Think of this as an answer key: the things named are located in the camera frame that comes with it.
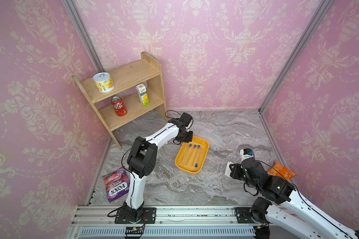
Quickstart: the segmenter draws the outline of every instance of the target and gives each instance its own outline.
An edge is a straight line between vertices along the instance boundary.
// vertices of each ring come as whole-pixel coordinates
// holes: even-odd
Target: mounting plate
[[[249,213],[249,207],[242,207],[242,208],[234,208],[235,209],[235,216],[237,218],[238,224],[241,223],[256,223],[252,220],[251,215]]]
[[[154,224],[155,223],[155,216],[156,216],[157,208],[142,208],[142,213],[146,217],[145,224]],[[120,208],[117,211],[117,214],[115,216],[114,223],[115,224],[136,224],[136,223],[144,223],[143,219],[140,219],[136,223],[131,223],[128,219],[126,219],[125,211]]]

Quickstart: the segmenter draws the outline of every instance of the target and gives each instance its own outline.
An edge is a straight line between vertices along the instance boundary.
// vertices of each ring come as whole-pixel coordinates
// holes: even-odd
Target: canned food tin
[[[93,80],[95,81],[97,88],[102,93],[106,93],[114,89],[114,85],[109,73],[101,72],[95,74]]]
[[[119,98],[118,96],[112,96],[110,101],[113,105],[113,109],[114,109],[116,115],[118,115],[118,116],[126,115],[127,111],[124,106],[124,102],[122,101],[121,98]]]

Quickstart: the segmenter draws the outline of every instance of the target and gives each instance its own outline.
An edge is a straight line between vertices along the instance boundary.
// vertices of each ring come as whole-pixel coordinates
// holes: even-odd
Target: purple candy bag
[[[129,192],[130,180],[123,167],[103,175],[108,201],[112,202]]]

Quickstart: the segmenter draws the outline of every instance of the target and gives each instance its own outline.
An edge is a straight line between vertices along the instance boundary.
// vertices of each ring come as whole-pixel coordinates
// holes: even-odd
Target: orange snack bag
[[[275,164],[273,166],[272,169],[270,169],[270,171],[267,172],[268,175],[273,175],[273,176],[278,176],[278,177],[284,177],[287,181],[290,182],[290,179],[292,179],[293,177],[297,176],[297,174],[291,172],[288,168],[284,167],[283,165],[281,165],[280,163],[278,163],[275,160]]]

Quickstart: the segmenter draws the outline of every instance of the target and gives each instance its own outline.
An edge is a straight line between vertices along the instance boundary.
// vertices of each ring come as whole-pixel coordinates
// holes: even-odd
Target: orange tray
[[[195,159],[194,165],[193,166],[191,165],[194,158],[197,157],[198,145],[201,146],[199,148],[201,151],[199,152],[198,165],[197,167],[195,167],[195,164],[197,163],[197,159]],[[184,154],[186,152],[186,149],[187,149],[187,155],[185,158],[185,164],[183,164]],[[209,143],[206,140],[204,140],[203,138],[198,138],[193,136],[193,141],[191,141],[190,143],[182,144],[176,157],[176,166],[182,172],[185,172],[190,175],[197,175],[202,169],[208,150],[209,150]]]

